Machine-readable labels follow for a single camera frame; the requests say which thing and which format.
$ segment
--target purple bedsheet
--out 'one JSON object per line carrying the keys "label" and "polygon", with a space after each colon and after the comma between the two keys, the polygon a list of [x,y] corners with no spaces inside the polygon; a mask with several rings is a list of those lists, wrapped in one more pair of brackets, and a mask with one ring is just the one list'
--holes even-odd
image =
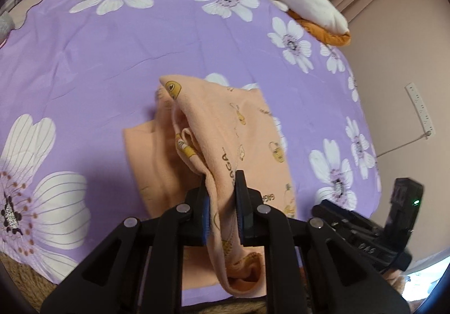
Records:
{"label": "purple bedsheet", "polygon": [[[376,209],[346,59],[268,0],[43,0],[0,49],[1,251],[57,283],[124,218],[147,217],[122,130],[152,119],[163,74],[262,90],[300,219],[324,198]],[[187,290],[183,304],[228,296]]]}

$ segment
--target power strip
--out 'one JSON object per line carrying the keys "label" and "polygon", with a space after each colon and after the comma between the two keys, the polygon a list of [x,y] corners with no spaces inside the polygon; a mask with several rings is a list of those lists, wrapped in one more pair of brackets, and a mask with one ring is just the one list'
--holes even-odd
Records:
{"label": "power strip", "polygon": [[410,83],[405,87],[405,89],[408,92],[408,95],[411,98],[411,101],[413,102],[413,105],[417,111],[417,115],[419,116],[420,123],[424,128],[424,132],[431,133],[429,136],[427,136],[427,139],[430,136],[436,135],[430,115],[428,114],[427,107],[425,106],[422,97],[420,97],[416,85],[414,83]]}

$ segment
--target peach cloth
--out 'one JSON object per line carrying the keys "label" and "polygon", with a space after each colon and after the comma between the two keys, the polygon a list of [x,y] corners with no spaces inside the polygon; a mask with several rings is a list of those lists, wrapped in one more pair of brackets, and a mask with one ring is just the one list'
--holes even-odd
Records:
{"label": "peach cloth", "polygon": [[206,248],[186,248],[183,289],[217,283],[239,297],[265,295],[264,249],[240,245],[235,171],[264,201],[295,215],[289,167],[260,90],[182,75],[160,78],[154,121],[124,130],[125,147],[152,217],[184,201],[206,175],[211,222]]}

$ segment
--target power cord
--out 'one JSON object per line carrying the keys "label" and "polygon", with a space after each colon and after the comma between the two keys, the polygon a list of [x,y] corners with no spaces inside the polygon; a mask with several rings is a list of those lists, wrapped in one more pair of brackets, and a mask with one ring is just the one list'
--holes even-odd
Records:
{"label": "power cord", "polygon": [[419,141],[420,139],[423,139],[424,137],[427,137],[427,136],[431,136],[431,131],[427,131],[426,133],[420,135],[417,139],[411,140],[410,142],[408,142],[408,143],[406,143],[406,144],[400,145],[400,146],[398,146],[398,147],[396,147],[396,148],[394,148],[394,149],[391,149],[391,150],[388,150],[388,151],[383,152],[383,153],[381,153],[381,154],[378,154],[378,155],[377,155],[377,158],[379,158],[379,157],[381,157],[382,155],[385,155],[385,154],[387,154],[387,153],[393,152],[394,150],[403,148],[404,146],[407,146],[407,145],[409,145],[409,144],[415,143],[415,142]]}

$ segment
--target wall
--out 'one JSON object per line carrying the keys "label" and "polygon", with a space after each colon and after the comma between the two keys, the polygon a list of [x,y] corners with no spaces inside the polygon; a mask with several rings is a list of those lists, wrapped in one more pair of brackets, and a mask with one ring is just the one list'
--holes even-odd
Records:
{"label": "wall", "polygon": [[447,0],[374,0],[350,23],[343,48],[358,82],[377,153],[423,133],[404,87],[414,82],[436,136],[379,158],[382,199],[372,218],[383,223],[397,177],[425,185],[409,247],[414,260],[450,247],[450,4]]}

